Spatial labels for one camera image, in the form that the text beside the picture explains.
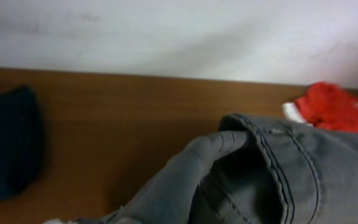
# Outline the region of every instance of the folded clothing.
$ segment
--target folded clothing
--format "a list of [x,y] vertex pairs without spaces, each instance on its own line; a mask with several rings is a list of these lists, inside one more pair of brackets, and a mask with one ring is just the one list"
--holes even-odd
[[315,83],[295,104],[314,127],[358,133],[358,98],[337,85]]
[[34,92],[0,94],[0,200],[21,193],[41,170],[44,130]]

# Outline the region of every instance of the red cloth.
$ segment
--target red cloth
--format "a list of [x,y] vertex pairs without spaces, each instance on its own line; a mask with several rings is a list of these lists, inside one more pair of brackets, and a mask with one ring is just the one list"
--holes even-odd
[[317,128],[358,133],[358,98],[337,85],[316,83],[295,104],[304,119]]

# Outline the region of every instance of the gray jeans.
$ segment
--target gray jeans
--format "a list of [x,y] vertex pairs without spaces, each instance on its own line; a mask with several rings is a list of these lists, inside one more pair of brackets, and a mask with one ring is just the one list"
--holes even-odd
[[122,209],[78,223],[358,224],[358,134],[225,116]]

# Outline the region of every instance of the gray denim fabric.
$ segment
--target gray denim fabric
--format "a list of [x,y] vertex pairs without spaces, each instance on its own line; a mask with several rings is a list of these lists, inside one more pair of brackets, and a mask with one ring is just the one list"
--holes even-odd
[[232,114],[95,223],[358,223],[358,134]]

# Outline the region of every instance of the denim pants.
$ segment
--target denim pants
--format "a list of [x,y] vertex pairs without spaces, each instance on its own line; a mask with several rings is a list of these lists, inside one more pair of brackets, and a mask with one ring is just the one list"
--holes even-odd
[[122,209],[78,223],[358,224],[358,134],[231,114]]

